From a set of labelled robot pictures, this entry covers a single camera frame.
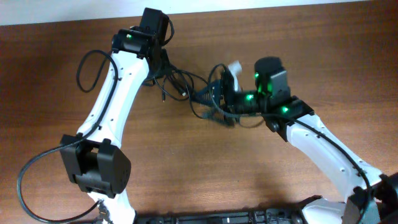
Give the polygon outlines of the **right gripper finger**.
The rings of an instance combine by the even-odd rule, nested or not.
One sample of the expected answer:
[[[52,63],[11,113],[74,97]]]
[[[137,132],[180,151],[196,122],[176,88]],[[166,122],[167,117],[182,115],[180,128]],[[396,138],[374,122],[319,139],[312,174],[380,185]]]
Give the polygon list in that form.
[[[216,123],[228,123],[228,118],[216,108],[210,108],[203,112],[202,116]]]
[[[195,92],[195,99],[212,99],[213,98],[214,83],[211,82],[204,86],[202,89]]]

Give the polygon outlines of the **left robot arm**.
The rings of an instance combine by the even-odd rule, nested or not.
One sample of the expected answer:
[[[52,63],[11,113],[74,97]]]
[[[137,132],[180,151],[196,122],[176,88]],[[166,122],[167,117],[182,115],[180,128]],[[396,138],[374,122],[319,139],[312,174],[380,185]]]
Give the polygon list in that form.
[[[139,26],[113,36],[111,51],[103,54],[109,69],[89,116],[74,136],[62,137],[67,176],[97,202],[102,223],[135,220],[126,192],[131,162],[121,151],[123,131],[141,85],[165,68],[168,25],[162,11],[145,8]]]

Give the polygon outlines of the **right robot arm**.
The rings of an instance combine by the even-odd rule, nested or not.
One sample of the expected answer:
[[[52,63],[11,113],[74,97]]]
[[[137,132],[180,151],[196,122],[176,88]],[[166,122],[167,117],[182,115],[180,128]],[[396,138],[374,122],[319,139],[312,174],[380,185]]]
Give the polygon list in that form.
[[[303,152],[337,188],[342,202],[314,196],[290,214],[292,223],[397,223],[397,174],[386,175],[357,156],[303,100],[291,94],[280,58],[254,64],[255,89],[243,91],[239,62],[215,65],[201,101],[205,119],[234,126],[242,118],[261,117],[285,142]]]

